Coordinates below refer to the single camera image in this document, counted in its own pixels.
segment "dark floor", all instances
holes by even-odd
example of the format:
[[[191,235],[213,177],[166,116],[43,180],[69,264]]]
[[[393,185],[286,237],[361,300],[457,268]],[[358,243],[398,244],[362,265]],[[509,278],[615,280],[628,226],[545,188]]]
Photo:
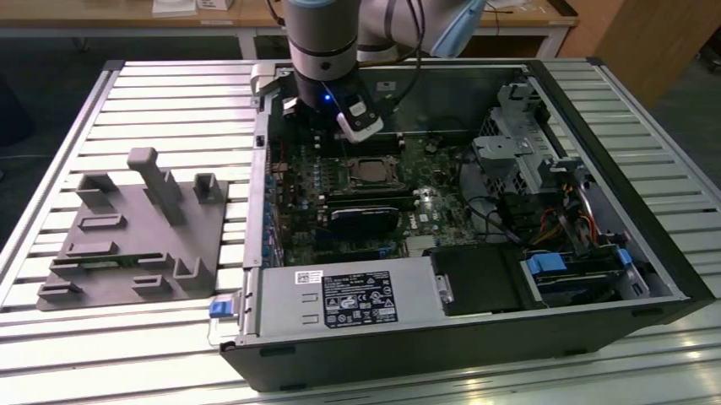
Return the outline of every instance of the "dark floor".
[[[288,57],[278,40],[261,40],[262,57]],[[126,60],[237,59],[233,38],[95,39],[79,53],[70,39],[0,40],[5,75],[37,124],[26,141],[0,148],[0,246],[46,173],[105,62]],[[691,156],[721,185],[721,74],[694,64],[653,114]]]

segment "motherboard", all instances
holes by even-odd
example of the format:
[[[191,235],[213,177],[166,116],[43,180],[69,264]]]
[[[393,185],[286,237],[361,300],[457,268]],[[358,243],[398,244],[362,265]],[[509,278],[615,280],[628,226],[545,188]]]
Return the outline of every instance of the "motherboard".
[[[274,175],[285,265],[421,256],[475,243],[479,232],[456,182],[455,137],[384,134],[362,145],[332,140],[281,145]]]

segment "table leg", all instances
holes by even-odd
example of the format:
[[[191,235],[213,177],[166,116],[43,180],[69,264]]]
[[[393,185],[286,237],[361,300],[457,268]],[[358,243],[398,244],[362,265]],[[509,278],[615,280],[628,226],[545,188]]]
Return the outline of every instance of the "table leg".
[[[91,49],[91,40],[89,38],[83,37],[73,37],[73,45],[77,48],[77,51],[81,53],[87,52]]]
[[[257,32],[254,29],[238,30],[238,44],[244,59],[258,59]]]
[[[539,48],[539,58],[551,59],[560,54],[561,45],[567,38],[569,27],[552,28],[549,35],[545,37],[541,47]]]

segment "wooden table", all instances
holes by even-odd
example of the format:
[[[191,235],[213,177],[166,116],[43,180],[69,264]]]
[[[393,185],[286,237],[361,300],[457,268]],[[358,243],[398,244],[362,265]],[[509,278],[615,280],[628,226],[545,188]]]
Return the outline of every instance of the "wooden table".
[[[258,59],[256,38],[285,35],[265,0],[236,0],[229,11],[153,17],[153,0],[0,0],[0,37],[234,36],[246,59]],[[576,17],[561,15],[548,0],[531,0],[513,13],[485,13],[476,35],[544,37],[540,57],[555,57]]]
[[[240,37],[241,9],[157,19],[153,0],[0,0],[0,37]]]

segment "barcode label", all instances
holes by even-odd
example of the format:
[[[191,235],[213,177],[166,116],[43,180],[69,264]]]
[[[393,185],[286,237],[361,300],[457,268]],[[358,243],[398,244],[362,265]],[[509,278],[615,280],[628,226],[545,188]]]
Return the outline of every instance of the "barcode label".
[[[322,270],[313,270],[310,272],[296,272],[296,284],[317,284],[324,278]]]

